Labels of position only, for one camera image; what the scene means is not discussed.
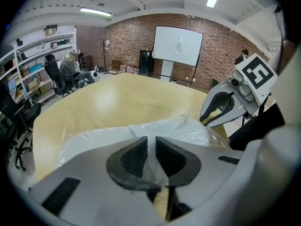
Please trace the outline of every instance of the whiteboard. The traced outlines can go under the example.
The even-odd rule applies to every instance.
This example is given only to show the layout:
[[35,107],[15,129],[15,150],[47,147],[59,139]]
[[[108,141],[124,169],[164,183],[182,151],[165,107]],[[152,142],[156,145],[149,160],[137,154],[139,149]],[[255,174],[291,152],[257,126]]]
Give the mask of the whiteboard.
[[153,58],[196,66],[203,34],[182,28],[156,27]]

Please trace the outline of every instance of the black pole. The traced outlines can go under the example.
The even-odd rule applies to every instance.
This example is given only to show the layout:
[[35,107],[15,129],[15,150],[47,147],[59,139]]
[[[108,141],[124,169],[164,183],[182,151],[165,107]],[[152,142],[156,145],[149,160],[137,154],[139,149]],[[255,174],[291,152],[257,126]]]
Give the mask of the black pole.
[[106,74],[108,72],[107,72],[107,68],[105,66],[104,39],[103,39],[103,61],[104,61],[104,74]]
[[193,80],[193,78],[194,78],[194,75],[196,74],[196,70],[197,70],[197,66],[198,66],[198,60],[197,60],[196,68],[194,69],[194,73],[193,73],[193,76],[192,76],[192,80]]

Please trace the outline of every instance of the blue box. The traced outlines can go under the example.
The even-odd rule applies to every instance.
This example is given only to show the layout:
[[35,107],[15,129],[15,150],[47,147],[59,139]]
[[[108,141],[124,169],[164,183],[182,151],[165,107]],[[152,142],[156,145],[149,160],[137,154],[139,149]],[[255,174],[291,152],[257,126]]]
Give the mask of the blue box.
[[29,68],[29,72],[32,73],[32,72],[35,72],[36,70],[39,70],[41,68],[42,68],[42,64],[36,64],[36,65]]

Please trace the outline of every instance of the paper on whiteboard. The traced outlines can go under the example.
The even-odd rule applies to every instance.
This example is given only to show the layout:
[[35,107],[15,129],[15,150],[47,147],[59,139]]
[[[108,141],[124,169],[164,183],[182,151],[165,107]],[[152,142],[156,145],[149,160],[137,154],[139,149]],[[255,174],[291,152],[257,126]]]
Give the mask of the paper on whiteboard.
[[178,38],[176,42],[174,42],[174,53],[176,55],[180,55],[182,53],[182,41],[184,38]]

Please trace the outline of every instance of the gray jacket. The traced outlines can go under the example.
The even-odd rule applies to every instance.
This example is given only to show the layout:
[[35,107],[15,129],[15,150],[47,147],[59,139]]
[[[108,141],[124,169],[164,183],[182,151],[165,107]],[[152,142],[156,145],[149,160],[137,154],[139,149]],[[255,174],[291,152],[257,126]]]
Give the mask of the gray jacket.
[[60,72],[66,81],[70,80],[70,75],[76,73],[74,62],[68,58],[64,59],[60,64]]

